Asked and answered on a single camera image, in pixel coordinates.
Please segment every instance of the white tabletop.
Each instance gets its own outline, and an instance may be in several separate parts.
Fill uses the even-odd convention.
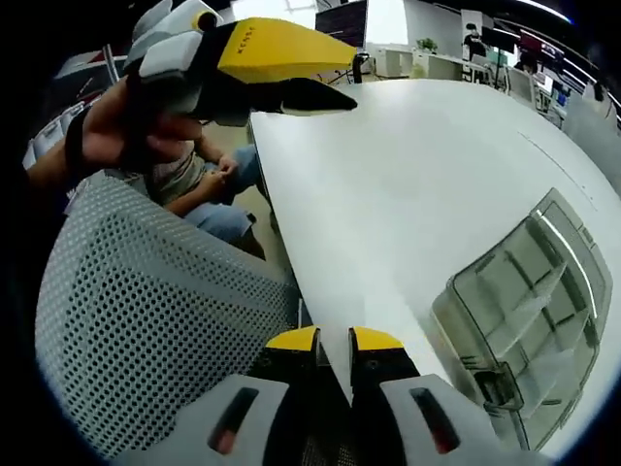
[[[343,386],[351,325],[391,333],[422,374],[448,380],[450,361],[442,365],[430,343],[432,303],[552,187],[621,283],[621,201],[584,152],[537,113],[469,83],[385,81],[340,90],[358,101],[356,110],[255,114],[252,128],[291,264]],[[563,428],[568,435],[546,445],[552,454],[569,445],[614,380],[609,369],[621,355],[610,346],[610,329],[621,328],[620,308],[617,285],[600,356]]]

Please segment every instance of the perforated chair backrest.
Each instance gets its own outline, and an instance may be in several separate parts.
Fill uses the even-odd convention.
[[[103,456],[144,449],[177,410],[295,327],[299,291],[270,264],[125,183],[93,181],[61,230],[35,345],[59,403]]]

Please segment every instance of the gray t-shirt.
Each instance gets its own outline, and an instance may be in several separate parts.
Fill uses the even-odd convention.
[[[153,166],[151,195],[165,206],[194,189],[204,173],[205,160],[194,150],[194,143],[187,142],[187,151],[179,160]]]

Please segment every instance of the human arm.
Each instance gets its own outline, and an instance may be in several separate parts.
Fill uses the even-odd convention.
[[[122,124],[126,103],[127,85],[121,80],[95,102],[83,120],[80,173],[75,173],[75,167],[67,164],[66,139],[63,138],[28,170],[31,188],[38,195],[65,193],[72,184],[97,170],[121,168],[126,134],[132,129]],[[184,141],[196,139],[200,134],[198,121],[159,116],[146,136],[153,163],[178,159],[183,155]]]
[[[194,148],[196,153],[206,162],[218,164],[220,158],[224,156],[224,152],[210,142],[204,134],[194,140]]]
[[[164,209],[176,216],[187,216],[198,206],[214,198],[224,186],[224,177],[225,174],[222,172],[209,171],[205,173],[194,189],[169,202],[164,206]]]
[[[230,155],[214,146],[205,135],[194,141],[196,153],[207,162],[217,165],[218,169],[225,175],[231,175],[238,166],[237,161]]]

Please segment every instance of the potted plant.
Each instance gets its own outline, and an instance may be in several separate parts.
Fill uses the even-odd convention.
[[[436,53],[436,51],[438,50],[438,44],[436,44],[434,40],[430,39],[429,37],[425,39],[418,39],[416,41],[416,45],[419,49],[428,51],[429,53]]]

